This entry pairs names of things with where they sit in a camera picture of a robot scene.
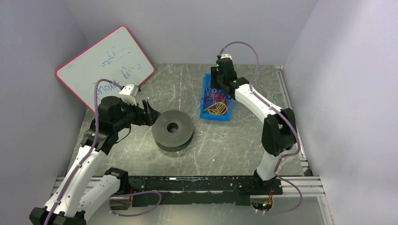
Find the grey perforated cable spool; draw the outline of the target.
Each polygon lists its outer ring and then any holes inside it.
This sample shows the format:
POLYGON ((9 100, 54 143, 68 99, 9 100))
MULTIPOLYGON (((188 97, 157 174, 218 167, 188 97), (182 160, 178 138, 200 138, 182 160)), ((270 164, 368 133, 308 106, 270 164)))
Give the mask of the grey perforated cable spool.
POLYGON ((179 110, 168 110, 152 125, 152 135, 158 147, 167 152, 184 150, 192 141, 194 123, 179 110))

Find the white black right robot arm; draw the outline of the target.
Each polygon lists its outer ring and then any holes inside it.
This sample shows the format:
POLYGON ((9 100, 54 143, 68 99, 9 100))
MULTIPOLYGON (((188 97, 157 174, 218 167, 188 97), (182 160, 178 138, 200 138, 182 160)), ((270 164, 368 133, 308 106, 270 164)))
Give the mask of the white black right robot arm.
POLYGON ((221 89, 231 99, 242 103, 263 125, 261 144, 265 150, 260 165, 254 171, 254 180, 261 188, 276 179, 282 153, 297 142, 295 115, 290 108, 281 108, 255 93, 254 87, 244 77, 238 77, 230 55, 217 56, 211 67, 211 87, 221 89))

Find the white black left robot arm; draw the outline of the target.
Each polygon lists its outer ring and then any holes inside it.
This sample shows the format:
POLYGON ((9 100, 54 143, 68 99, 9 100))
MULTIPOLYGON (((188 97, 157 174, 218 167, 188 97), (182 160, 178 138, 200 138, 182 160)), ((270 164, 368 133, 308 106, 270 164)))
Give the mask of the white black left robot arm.
POLYGON ((84 193, 95 170, 119 140, 119 132, 133 125, 152 126, 161 113, 147 100, 143 108, 130 95, 94 101, 95 118, 86 131, 77 157, 61 185, 29 219, 34 225, 85 225, 98 207, 113 194, 131 194, 127 171, 110 168, 100 184, 84 193))

